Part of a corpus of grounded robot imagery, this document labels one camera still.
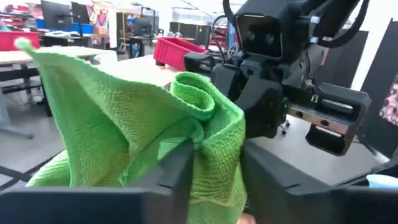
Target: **gray floor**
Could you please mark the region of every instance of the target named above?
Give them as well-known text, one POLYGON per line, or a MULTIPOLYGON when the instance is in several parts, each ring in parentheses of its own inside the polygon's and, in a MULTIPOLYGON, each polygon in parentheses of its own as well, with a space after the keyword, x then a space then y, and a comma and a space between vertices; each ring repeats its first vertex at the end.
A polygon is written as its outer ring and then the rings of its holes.
MULTIPOLYGON (((13 123, 35 134, 33 140, 14 134, 0 132, 0 165, 26 172, 47 158, 63 150, 63 144, 52 118, 45 115, 44 108, 30 104, 21 106, 24 94, 9 95, 8 110, 13 123)), ((274 139, 257 138, 256 144, 274 153, 302 171, 328 183, 336 184, 362 174, 380 162, 362 145, 353 144, 347 155, 335 157, 309 146, 305 141, 308 124, 289 118, 291 126, 286 136, 274 139)), ((0 175, 0 185, 10 178, 0 175)))

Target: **person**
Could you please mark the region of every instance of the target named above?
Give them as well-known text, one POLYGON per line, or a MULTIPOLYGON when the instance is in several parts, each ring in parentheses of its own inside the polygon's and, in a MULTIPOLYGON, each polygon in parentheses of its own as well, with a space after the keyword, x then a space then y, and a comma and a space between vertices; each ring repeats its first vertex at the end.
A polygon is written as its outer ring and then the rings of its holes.
POLYGON ((132 37, 134 35, 134 25, 131 21, 126 22, 126 37, 132 37))

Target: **desk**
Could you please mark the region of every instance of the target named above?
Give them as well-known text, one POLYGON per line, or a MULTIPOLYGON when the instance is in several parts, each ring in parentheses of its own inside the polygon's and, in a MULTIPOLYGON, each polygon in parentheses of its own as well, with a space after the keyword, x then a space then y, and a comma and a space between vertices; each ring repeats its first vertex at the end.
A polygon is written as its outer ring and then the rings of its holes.
MULTIPOLYGON (((86 47, 42 47, 39 49, 40 52, 57 52, 61 54, 66 54, 72 57, 92 57, 99 54, 109 53, 108 50, 91 49, 86 47)), ((28 68, 25 64, 32 62, 32 58, 23 51, 11 51, 11 52, 0 52, 0 65, 12 67, 15 64, 21 64, 20 70, 10 70, 6 72, 0 72, 0 82, 15 80, 23 78, 24 82, 29 82, 29 78, 39 75, 36 68, 28 68)), ((50 108, 48 106, 47 100, 44 98, 44 104, 46 106, 46 111, 48 115, 51 115, 50 108)), ((11 124, 6 102, 4 99, 3 92, 0 91, 0 131, 8 131, 15 134, 20 134, 29 139, 33 138, 32 133, 28 133, 11 124)))
MULTIPOLYGON (((156 37, 156 39, 154 39, 154 40, 152 40, 152 43, 153 44, 157 44, 157 39, 159 38, 159 37, 156 37)), ((181 39, 183 39, 183 40, 186 40, 186 41, 188 41, 188 42, 191 42, 191 43, 193 43, 194 41, 195 41, 195 38, 191 38, 191 37, 180 37, 181 39)))
POLYGON ((42 45, 44 47, 52 47, 52 46, 79 46, 79 47, 93 47, 91 43, 91 38, 101 38, 101 43, 103 49, 106 48, 105 42, 105 35, 98 35, 98 34, 83 34, 83 38, 80 36, 56 36, 56 35, 41 35, 40 38, 42 39, 42 45))
POLYGON ((155 59, 153 55, 122 60, 118 61, 117 64, 102 64, 98 65, 98 68, 114 77, 123 80, 146 82, 157 86, 166 86, 174 80, 178 73, 180 73, 179 71, 174 70, 172 67, 155 66, 155 59), (132 68, 134 68, 134 73, 120 72, 131 71, 132 68))
POLYGON ((129 37, 129 46, 130 46, 130 51, 129 55, 130 58, 134 58, 132 55, 132 45, 133 44, 138 44, 138 56, 137 57, 143 57, 145 56, 145 50, 144 50, 144 41, 148 41, 152 45, 152 37, 129 37))

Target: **computer monitor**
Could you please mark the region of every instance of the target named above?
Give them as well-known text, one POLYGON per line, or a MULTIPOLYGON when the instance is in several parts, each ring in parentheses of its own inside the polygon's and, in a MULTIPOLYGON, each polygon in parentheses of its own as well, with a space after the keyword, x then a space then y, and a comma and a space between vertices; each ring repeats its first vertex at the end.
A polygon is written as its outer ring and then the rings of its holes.
POLYGON ((80 22, 82 24, 90 24, 90 18, 88 17, 87 6, 84 4, 79 4, 77 2, 72 3, 72 13, 75 16, 80 16, 80 22))
POLYGON ((41 7, 46 29, 62 30, 72 28, 69 5, 41 0, 41 7))
POLYGON ((137 18, 134 22, 134 35, 135 36, 152 36, 152 26, 147 18, 137 18))

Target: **screw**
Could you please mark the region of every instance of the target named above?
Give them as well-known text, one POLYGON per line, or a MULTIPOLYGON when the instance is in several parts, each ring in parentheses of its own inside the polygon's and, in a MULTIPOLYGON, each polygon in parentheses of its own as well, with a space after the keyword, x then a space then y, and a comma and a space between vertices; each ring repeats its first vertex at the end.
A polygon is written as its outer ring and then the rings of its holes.
POLYGON ((301 112, 301 111, 298 111, 298 112, 296 112, 296 116, 298 117, 298 118, 303 118, 303 113, 301 112))
POLYGON ((323 126, 329 126, 329 121, 327 121, 327 120, 321 120, 321 124, 322 124, 323 126))
POLYGON ((316 43, 318 43, 318 37, 311 37, 310 38, 310 43, 313 43, 313 44, 316 44, 316 43))
POLYGON ((319 17, 318 16, 312 16, 311 19, 310 19, 310 22, 314 23, 314 24, 318 24, 319 23, 319 17))

